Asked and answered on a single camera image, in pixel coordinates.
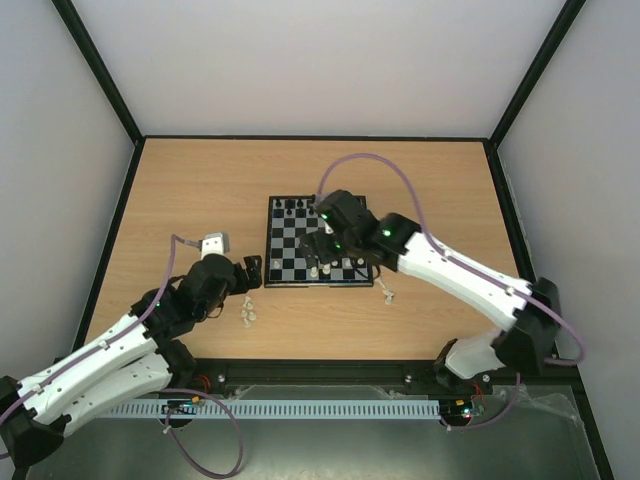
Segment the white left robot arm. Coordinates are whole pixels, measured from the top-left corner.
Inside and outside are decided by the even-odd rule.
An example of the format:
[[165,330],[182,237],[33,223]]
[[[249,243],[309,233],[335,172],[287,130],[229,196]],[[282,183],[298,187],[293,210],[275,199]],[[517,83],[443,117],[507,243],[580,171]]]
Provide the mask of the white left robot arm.
[[89,421],[119,404],[165,388],[188,386],[197,362],[180,336],[232,295],[262,284],[262,259],[232,263],[209,254],[164,289],[146,292],[92,342],[43,371],[1,379],[1,439],[17,468],[55,452]]

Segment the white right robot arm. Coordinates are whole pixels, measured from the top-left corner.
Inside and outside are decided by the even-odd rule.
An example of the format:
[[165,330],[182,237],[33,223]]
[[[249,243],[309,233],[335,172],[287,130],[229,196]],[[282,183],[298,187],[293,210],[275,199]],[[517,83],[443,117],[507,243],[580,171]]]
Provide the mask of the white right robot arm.
[[382,219],[353,194],[337,190],[314,198],[312,210],[323,221],[304,234],[300,246],[308,266],[348,257],[423,280],[487,317],[493,329],[467,339],[454,338],[434,362],[434,376],[445,390],[505,367],[539,376],[551,359],[560,326],[559,289],[541,277],[533,283],[488,268],[439,241],[398,213]]

